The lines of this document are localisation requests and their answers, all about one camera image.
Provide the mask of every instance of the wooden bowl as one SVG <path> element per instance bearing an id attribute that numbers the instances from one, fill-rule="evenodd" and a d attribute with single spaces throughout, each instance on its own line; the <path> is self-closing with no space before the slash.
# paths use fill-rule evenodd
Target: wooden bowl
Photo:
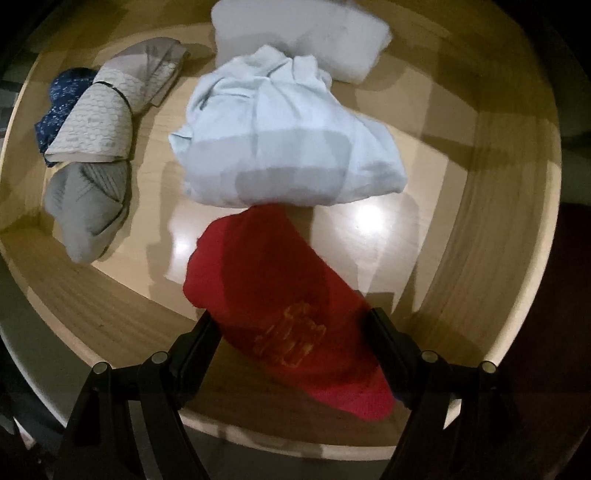
<path id="1" fill-rule="evenodd" d="M 335 82 L 346 107 L 386 123 L 407 168 L 404 193 L 348 205 L 288 208 L 298 231 L 349 285 L 422 348 L 448 361 L 498 363 L 533 300 L 560 190 L 553 94 L 519 26 L 487 0 L 363 0 L 394 39 L 359 86 Z M 202 73 L 214 68 L 213 2 L 88 0 L 39 55 L 0 160 L 0 248 L 29 301 L 89 365 L 137 364 L 192 328 L 181 284 L 205 227 L 237 210 L 192 202 L 167 135 Z M 155 36 L 191 59 L 160 108 L 139 121 L 129 219 L 92 265 L 66 256 L 44 213 L 51 176 L 34 122 L 57 73 L 98 67 Z M 285 387 L 222 342 L 186 425 L 288 455 L 383 459 L 408 417 L 364 422 Z"/>

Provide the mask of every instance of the blue fabric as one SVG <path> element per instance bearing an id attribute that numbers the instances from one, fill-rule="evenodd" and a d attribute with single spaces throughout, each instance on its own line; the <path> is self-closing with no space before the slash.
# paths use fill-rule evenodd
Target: blue fabric
<path id="1" fill-rule="evenodd" d="M 78 99 L 92 85 L 96 73 L 95 70 L 78 67 L 61 72 L 53 80 L 49 87 L 51 108 L 35 124 L 35 136 L 40 153 L 44 154 L 49 148 Z M 47 167 L 56 165 L 55 162 L 49 162 L 47 159 L 45 164 Z"/>

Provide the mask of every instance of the clothing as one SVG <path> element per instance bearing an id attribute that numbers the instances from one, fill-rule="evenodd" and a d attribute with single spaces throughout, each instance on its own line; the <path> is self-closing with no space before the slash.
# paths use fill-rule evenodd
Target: clothing
<path id="1" fill-rule="evenodd" d="M 46 157 L 76 162 L 128 158 L 132 115 L 150 103 L 161 103 L 178 77 L 185 53 L 178 40 L 158 37 L 136 43 L 108 60 L 72 109 Z"/>
<path id="2" fill-rule="evenodd" d="M 48 149 L 78 99 L 92 85 L 95 76 L 96 70 L 78 67 L 61 72 L 52 81 L 49 86 L 51 108 L 35 124 L 35 136 L 40 153 L 44 154 Z M 47 167 L 55 165 L 46 158 L 44 160 Z"/>
<path id="3" fill-rule="evenodd" d="M 212 9 L 216 65 L 271 45 L 313 55 L 335 80 L 361 83 L 392 40 L 388 24 L 353 1 L 220 0 Z"/>
<path id="4" fill-rule="evenodd" d="M 98 259 L 123 225 L 129 162 L 66 165 L 49 181 L 45 210 L 58 221 L 68 256 L 76 263 Z"/>
<path id="5" fill-rule="evenodd" d="M 381 123 L 346 110 L 312 56 L 270 46 L 204 75 L 169 136 L 186 193 L 220 207 L 333 205 L 401 192 L 407 178 Z"/>
<path id="6" fill-rule="evenodd" d="M 211 223 L 189 259 L 183 292 L 279 381 L 365 420 L 391 412 L 394 398 L 361 331 L 369 305 L 281 207 Z"/>

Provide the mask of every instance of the gray cloth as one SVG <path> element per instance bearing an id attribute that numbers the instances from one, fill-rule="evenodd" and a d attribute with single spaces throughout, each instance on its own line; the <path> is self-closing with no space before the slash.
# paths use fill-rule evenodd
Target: gray cloth
<path id="1" fill-rule="evenodd" d="M 49 181 L 45 210 L 58 221 L 68 256 L 76 263 L 98 259 L 128 213 L 129 162 L 71 163 Z"/>

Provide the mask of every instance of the black strap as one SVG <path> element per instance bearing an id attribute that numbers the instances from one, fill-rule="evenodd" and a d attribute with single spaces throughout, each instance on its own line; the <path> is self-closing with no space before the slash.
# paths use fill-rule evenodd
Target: black strap
<path id="1" fill-rule="evenodd" d="M 114 91 L 116 91 L 119 96 L 123 99 L 123 101 L 125 102 L 125 104 L 127 105 L 127 108 L 129 108 L 129 113 L 131 113 L 131 115 L 133 116 L 134 111 L 131 109 L 131 105 L 129 104 L 129 100 L 125 97 L 125 95 L 123 95 L 123 93 L 121 92 L 121 90 L 119 90 L 115 85 L 109 83 L 109 82 L 103 82 L 103 81 L 99 81 L 99 82 L 95 82 L 95 83 L 100 83 L 102 85 L 107 85 L 107 87 L 112 88 Z"/>

